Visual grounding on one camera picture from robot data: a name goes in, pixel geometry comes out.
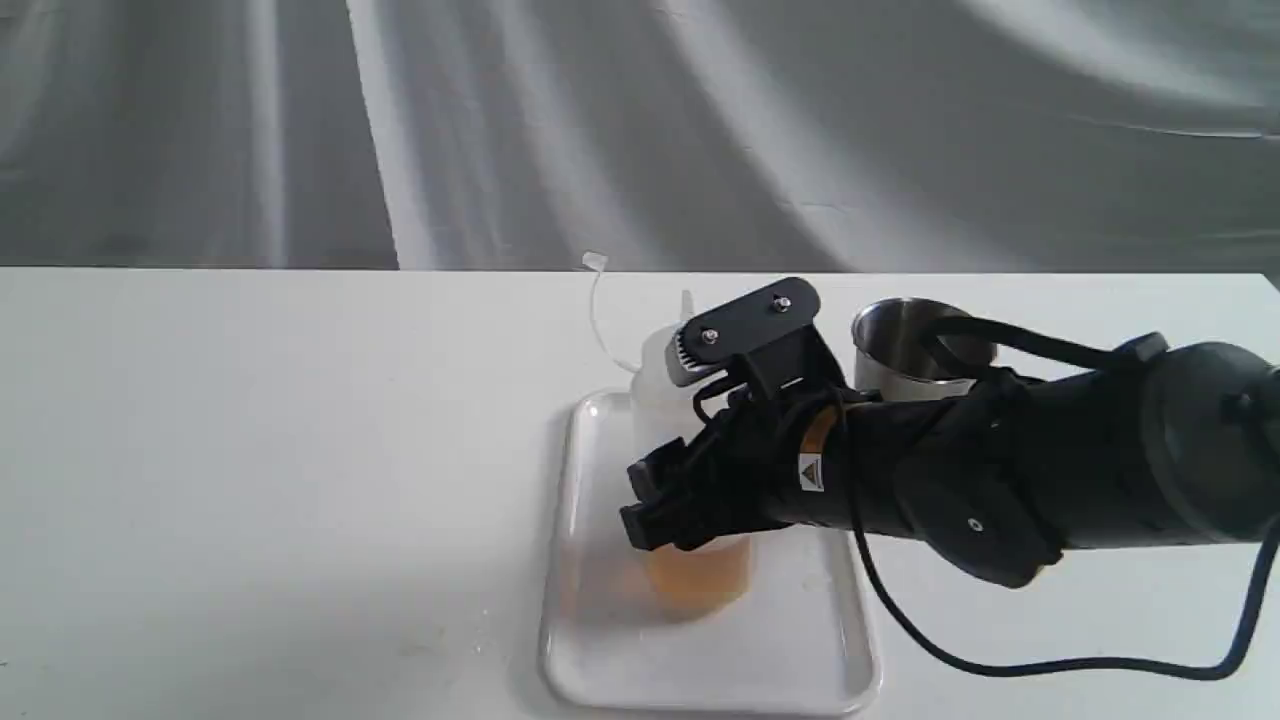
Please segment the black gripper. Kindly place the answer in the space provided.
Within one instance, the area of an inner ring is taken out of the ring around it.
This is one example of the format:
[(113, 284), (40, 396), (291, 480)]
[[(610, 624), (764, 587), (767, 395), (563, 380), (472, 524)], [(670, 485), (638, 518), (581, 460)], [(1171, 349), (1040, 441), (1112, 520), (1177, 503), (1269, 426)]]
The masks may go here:
[(812, 525), (881, 528), (879, 455), (856, 451), (858, 396), (813, 325), (817, 288), (786, 277), (690, 316), (666, 348), (671, 382), (727, 405), (695, 439), (681, 438), (627, 468), (636, 501), (620, 510), (635, 550), (694, 551), (712, 541)]

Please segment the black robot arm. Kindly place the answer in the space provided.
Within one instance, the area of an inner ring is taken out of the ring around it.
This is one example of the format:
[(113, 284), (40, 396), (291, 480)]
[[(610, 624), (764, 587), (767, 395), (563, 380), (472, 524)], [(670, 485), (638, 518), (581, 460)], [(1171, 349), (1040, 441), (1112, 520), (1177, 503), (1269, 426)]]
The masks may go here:
[(672, 378), (714, 377), (692, 406), (727, 404), (628, 468), (632, 547), (859, 530), (1019, 588), (1066, 550), (1277, 530), (1277, 368), (1245, 348), (1148, 333), (1097, 350), (951, 316), (916, 342), (970, 389), (888, 400), (846, 384), (819, 310), (817, 288), (787, 277), (675, 332)]

